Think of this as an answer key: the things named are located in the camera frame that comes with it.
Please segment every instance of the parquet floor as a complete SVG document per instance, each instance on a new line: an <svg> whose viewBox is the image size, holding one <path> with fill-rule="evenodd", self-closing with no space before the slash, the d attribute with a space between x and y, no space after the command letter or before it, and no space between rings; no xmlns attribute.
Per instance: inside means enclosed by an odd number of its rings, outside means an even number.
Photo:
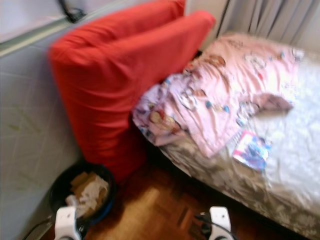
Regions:
<svg viewBox="0 0 320 240"><path fill-rule="evenodd" d="M194 214L211 206L229 210L239 240L292 240L263 221L230 206L177 168L147 162L118 190L111 213L92 226L86 240L205 240ZM53 233L45 240L53 240Z"/></svg>

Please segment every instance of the bed sheet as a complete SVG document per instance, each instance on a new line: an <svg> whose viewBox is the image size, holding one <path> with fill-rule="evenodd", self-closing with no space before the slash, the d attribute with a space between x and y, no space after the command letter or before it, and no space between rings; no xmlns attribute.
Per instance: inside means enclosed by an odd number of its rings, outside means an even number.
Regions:
<svg viewBox="0 0 320 240"><path fill-rule="evenodd" d="M191 138L161 151L194 177L250 209L311 240L320 239L320 55L308 53L298 72L296 104L290 111L265 111L244 130L272 141L265 172L231 157L241 133L212 158Z"/></svg>

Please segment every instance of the cartoon print fabric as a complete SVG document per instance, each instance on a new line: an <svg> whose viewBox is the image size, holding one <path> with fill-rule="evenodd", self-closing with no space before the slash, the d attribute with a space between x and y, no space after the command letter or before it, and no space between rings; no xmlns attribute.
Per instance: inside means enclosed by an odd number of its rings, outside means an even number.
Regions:
<svg viewBox="0 0 320 240"><path fill-rule="evenodd" d="M189 134L210 157L257 112L292 108L302 57L301 50L288 46L245 34L225 35L183 74L146 92L133 121L156 146Z"/></svg>

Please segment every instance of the curtain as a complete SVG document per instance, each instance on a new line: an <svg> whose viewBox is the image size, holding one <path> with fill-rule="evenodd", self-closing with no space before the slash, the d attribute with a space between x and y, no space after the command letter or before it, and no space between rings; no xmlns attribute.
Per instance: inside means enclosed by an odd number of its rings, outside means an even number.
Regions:
<svg viewBox="0 0 320 240"><path fill-rule="evenodd" d="M245 32L294 44L320 0L229 0L217 36Z"/></svg>

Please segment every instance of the cable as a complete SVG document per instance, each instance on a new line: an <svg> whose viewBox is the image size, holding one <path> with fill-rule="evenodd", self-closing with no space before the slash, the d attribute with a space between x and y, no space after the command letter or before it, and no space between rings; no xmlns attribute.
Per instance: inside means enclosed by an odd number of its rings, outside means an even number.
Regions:
<svg viewBox="0 0 320 240"><path fill-rule="evenodd" d="M34 226L27 232L27 234L23 237L22 240L27 240L27 238L31 235L31 233L32 233L37 227L39 227L39 226L41 226L41 225L43 225L43 224L48 224L48 223L50 223L50 222L51 222L51 218L52 218L52 216L48 216L47 219L45 219L45 220L37 223L36 225L34 225Z"/></svg>
<svg viewBox="0 0 320 240"><path fill-rule="evenodd" d="M209 220L205 219L205 218L204 218L203 216L201 216L201 215L195 215L194 217L195 217L196 219L200 220L201 222L204 222L205 224L214 225L214 226L216 226L216 227L218 227L218 228L226 231L228 234L230 234L230 235L233 237L233 240L239 240L238 237L237 237L234 233L232 233L231 231L227 230L227 229L224 228L223 226L220 226L219 224L216 224L216 223L214 223L214 222L212 222L212 221L209 221Z"/></svg>

